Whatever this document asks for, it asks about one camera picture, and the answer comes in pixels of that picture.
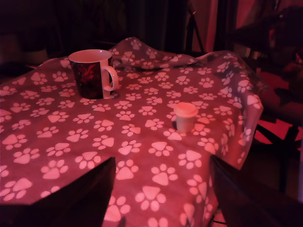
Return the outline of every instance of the cup lid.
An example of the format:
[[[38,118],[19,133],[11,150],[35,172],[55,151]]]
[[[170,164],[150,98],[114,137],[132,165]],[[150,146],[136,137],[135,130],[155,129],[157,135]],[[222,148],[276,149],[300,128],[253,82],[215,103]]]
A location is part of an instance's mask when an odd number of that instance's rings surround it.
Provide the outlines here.
[[[198,114],[198,108],[191,103],[178,103],[174,112],[180,117],[194,117]]]

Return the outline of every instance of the table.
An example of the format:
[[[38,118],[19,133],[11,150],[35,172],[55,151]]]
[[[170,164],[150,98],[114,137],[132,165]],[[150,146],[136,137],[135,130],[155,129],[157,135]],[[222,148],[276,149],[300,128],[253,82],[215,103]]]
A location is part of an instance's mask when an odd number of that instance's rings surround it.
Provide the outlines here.
[[[110,51],[121,84],[112,99],[80,97],[67,58],[0,87],[0,201],[33,203],[116,157],[103,226],[206,226],[218,205],[209,157],[243,165],[259,79],[226,51],[169,57],[136,38]],[[199,108],[187,135],[173,127],[180,101]]]

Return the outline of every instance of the small white cup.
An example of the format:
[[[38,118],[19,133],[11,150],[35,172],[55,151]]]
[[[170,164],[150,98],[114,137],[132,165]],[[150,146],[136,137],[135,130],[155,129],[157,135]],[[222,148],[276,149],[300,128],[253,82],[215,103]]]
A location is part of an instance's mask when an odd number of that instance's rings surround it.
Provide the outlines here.
[[[181,133],[190,132],[194,128],[198,108],[191,103],[178,103],[174,112],[176,114],[177,130]]]

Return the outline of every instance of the mug handle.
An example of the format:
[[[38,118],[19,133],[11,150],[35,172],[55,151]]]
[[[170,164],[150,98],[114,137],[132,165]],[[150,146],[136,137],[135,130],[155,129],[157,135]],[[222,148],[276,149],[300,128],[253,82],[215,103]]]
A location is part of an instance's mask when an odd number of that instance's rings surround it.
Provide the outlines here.
[[[103,84],[103,89],[106,90],[106,91],[113,91],[113,90],[117,90],[119,88],[119,77],[118,77],[118,74],[116,72],[116,70],[114,70],[113,67],[111,66],[103,66],[102,71],[106,70],[108,71],[110,77],[112,78],[112,81],[113,81],[113,86],[110,86],[109,84],[109,80],[104,80],[104,81],[107,81],[108,84]]]

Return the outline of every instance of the dark patterned mug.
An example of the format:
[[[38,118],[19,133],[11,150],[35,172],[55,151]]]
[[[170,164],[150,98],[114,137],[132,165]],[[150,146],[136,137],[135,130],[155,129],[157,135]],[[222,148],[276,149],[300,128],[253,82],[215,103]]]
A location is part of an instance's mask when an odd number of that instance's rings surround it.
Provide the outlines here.
[[[119,88],[117,72],[110,66],[112,54],[104,50],[84,50],[69,57],[79,93],[84,98],[109,98]]]

